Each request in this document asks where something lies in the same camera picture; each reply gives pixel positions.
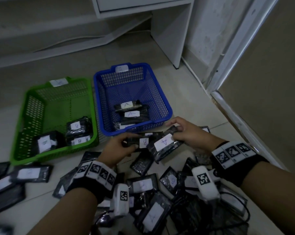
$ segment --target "white cabinet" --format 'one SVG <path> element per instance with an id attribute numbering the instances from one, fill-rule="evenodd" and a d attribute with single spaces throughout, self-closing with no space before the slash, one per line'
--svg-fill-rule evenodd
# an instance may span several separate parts
<path id="1" fill-rule="evenodd" d="M 177 0 L 96 0 L 99 11 L 111 11 L 128 7 L 146 6 Z"/>

